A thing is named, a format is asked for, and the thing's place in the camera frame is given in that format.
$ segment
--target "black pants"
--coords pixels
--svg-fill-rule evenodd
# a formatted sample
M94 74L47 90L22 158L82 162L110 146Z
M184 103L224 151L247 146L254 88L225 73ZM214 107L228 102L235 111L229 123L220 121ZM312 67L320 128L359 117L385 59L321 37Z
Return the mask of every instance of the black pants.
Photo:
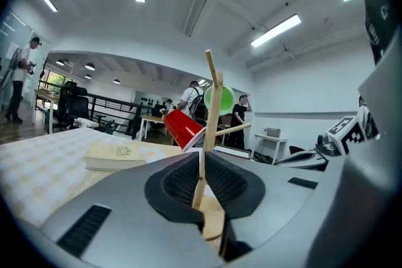
M243 130L229 134L229 146L235 149L244 150L244 132Z
M19 103L21 103L21 97L23 94L23 85L24 82L20 80L13 81L13 96L11 96L10 104L8 105L6 115L10 117L13 116L13 119L18 118L18 109Z

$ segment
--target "wooden stick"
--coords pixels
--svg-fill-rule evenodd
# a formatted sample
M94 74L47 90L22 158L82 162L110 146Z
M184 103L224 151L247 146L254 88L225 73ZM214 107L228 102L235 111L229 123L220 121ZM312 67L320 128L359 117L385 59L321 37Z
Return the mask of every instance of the wooden stick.
M224 135L227 133L231 133L231 132L236 132L236 131L240 131L243 129L247 129L248 127L251 127L251 123L244 123L241 124L239 126L235 126L235 127L231 127L230 129L226 129L226 130L221 130L215 133L216 136L220 136L220 135Z
M198 210L201 205L201 200L205 189L205 152L212 152L215 147L216 128L218 126L220 100L222 99L222 89L224 87L224 75L222 72L217 72L217 85L212 87L211 103L208 111L207 129L205 130L204 147L201 155L200 165L200 180L195 188L193 208Z
M206 50L205 54L207 55L207 61L208 61L209 69L211 71L212 80L214 81L214 86L218 87L218 79L216 77L214 58L212 57L211 50Z

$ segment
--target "small box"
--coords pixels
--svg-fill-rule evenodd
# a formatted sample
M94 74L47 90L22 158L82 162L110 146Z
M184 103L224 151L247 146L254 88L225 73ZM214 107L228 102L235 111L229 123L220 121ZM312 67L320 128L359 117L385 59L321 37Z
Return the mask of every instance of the small box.
M266 128L266 135L271 137L280 137L281 129L272 129L270 127Z

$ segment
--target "desk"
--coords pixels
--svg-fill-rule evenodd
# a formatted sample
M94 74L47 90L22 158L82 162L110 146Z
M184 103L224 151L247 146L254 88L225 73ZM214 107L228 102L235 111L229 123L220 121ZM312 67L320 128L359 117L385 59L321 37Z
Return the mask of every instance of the desk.
M285 143L288 141L288 139L284 139L282 137L273 137L273 136L267 136L264 134L255 134L255 142L254 142L254 146L253 146L253 150L251 151L251 158L254 157L254 152L256 150L256 145L258 143L259 140L269 140L269 141L273 141L276 142L276 147L275 147L275 154L274 154L274 158L272 160L272 164L275 163L276 158L278 157L278 151L279 151L279 146L281 143Z
M32 111L32 124L35 123L36 97L37 96L50 101L49 134L53 134L53 105L54 105L54 103L58 102L58 100L60 99L60 96L50 94L47 91L42 90L42 89L35 90L35 101L33 102L33 111Z
M223 124L219 124L219 125L218 125L218 129L221 129L221 130L226 130L226 129L228 129L228 128L230 128L230 125L223 125ZM224 135L222 136L222 145L225 145L225 135L226 135L226 134L224 134Z
M148 133L148 129L149 129L149 122L154 122L154 123L162 123L164 124L164 120L161 117L157 117L157 116L151 116L151 115L145 115L142 116L141 119L141 128L139 130L139 140L141 141L143 139L143 129L144 129L144 123L145 124L145 135L144 138L146 139L146 134ZM168 132L168 129L165 127L165 135Z
M57 208L113 173L85 169L82 158L95 141L127 139L74 129L0 145L0 191L12 213L39 227ZM147 162L182 153L178 146L129 142L145 149Z

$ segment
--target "wooden stand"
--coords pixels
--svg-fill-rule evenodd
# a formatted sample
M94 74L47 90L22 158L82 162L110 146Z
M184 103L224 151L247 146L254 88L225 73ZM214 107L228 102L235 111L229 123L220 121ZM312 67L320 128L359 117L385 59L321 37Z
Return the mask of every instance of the wooden stand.
M220 103L222 100L222 90L224 86L224 76L222 72L216 72L214 59L210 50L205 51L207 61L214 81L211 93L210 108L208 111L207 128L204 137L204 146L202 149L200 163L200 179L195 189L193 198L193 208L204 213L205 228L203 236L206 240L217 238L221 235L224 224L224 211L216 200L209 200L208 196L204 196L205 185L205 152L212 152L215 147L215 137L227 133L236 132L247 127L251 127L250 123L225 129L217 132Z

